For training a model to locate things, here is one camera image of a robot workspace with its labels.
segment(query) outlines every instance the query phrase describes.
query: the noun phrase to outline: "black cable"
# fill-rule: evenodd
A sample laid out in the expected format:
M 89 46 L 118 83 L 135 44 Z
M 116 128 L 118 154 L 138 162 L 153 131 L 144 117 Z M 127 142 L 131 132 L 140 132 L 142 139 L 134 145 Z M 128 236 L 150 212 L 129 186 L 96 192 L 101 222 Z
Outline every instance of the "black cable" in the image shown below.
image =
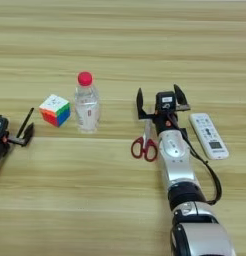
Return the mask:
M 222 185 L 221 185 L 221 182 L 218 178 L 218 176 L 216 175 L 216 173 L 214 172 L 214 170 L 210 167 L 210 165 L 208 164 L 208 161 L 205 161 L 198 153 L 197 151 L 193 148 L 193 146 L 191 145 L 191 142 L 189 141 L 187 135 L 181 131 L 181 129 L 179 128 L 178 124 L 175 123 L 172 118 L 169 116 L 169 114 L 167 115 L 167 118 L 168 120 L 172 123 L 172 125 L 181 132 L 182 136 L 183 136 L 183 139 L 186 141 L 186 143 L 189 145 L 190 147 L 190 153 L 191 155 L 198 159 L 199 161 L 201 161 L 208 169 L 208 171 L 210 172 L 212 178 L 213 178 L 213 181 L 214 181 L 214 184 L 215 184 L 215 188 L 216 188 L 216 195 L 215 195 L 215 199 L 213 200 L 209 200 L 207 201 L 208 204 L 210 205 L 214 205 L 216 204 L 222 197 Z

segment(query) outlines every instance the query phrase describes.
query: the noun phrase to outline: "red scissor handle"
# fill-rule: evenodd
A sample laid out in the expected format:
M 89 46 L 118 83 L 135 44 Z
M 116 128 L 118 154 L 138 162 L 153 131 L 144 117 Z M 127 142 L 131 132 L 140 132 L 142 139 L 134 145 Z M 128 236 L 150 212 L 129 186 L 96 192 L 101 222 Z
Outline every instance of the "red scissor handle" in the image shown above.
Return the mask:
M 144 153 L 144 150 L 143 150 L 143 143 L 144 143 L 143 137 L 140 137 L 140 138 L 136 139 L 136 140 L 132 143 L 132 146 L 131 146 L 131 153 L 132 153 L 132 156 L 133 156 L 134 158 L 141 158 L 141 157 L 142 157 L 142 155 L 143 155 L 143 153 Z M 134 147 L 135 147 L 136 145 L 138 145 L 138 144 L 140 145 L 140 154 L 139 154 L 139 155 L 135 154 L 135 152 L 134 152 Z
M 154 150 L 154 155 L 152 158 L 149 158 L 150 148 L 153 148 L 153 150 Z M 146 144 L 144 158 L 148 162 L 153 162 L 157 158 L 157 155 L 158 155 L 158 148 L 157 148 L 156 144 L 153 142 L 153 140 L 149 139 Z

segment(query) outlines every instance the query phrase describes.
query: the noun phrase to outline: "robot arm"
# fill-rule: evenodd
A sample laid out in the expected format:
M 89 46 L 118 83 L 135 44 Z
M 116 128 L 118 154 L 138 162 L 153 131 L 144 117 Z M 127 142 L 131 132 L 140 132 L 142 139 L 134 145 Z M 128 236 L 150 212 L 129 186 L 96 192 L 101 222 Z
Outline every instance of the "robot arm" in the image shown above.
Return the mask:
M 159 137 L 162 178 L 173 213 L 172 256 L 236 256 L 226 230 L 213 213 L 191 167 L 193 148 L 177 125 L 176 111 L 190 109 L 185 95 L 176 85 L 175 92 L 158 93 L 154 115 L 146 115 L 142 105 L 139 90 L 139 119 L 151 118 Z

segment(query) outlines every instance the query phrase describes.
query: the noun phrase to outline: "scissor blade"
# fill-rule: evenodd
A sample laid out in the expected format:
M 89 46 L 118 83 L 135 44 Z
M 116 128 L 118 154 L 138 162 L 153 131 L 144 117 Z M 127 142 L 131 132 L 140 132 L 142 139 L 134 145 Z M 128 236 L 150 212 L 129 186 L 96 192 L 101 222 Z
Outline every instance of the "scissor blade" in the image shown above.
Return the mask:
M 144 130 L 144 135 L 143 135 L 144 147 L 146 146 L 147 141 L 151 137 L 151 125 L 152 125 L 152 120 L 151 119 L 147 119 L 145 121 L 145 130 Z

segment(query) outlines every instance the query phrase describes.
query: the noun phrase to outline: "silver metal part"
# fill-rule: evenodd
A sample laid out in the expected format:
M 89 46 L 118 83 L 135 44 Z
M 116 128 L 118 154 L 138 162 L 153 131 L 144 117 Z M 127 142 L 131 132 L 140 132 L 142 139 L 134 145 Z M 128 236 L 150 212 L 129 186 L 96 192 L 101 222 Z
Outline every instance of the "silver metal part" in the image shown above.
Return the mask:
M 225 229 L 216 223 L 182 224 L 191 256 L 224 255 L 236 256 Z
M 190 166 L 190 149 L 178 130 L 167 130 L 159 135 L 160 161 L 163 168 L 165 185 L 190 181 L 199 186 L 199 182 Z
M 212 211 L 212 207 L 209 204 L 206 204 L 203 202 L 187 202 L 187 203 L 179 204 L 173 210 L 173 214 L 175 214 L 177 210 L 180 210 L 183 216 L 203 215 L 203 216 L 211 216 L 216 219 L 216 216 Z

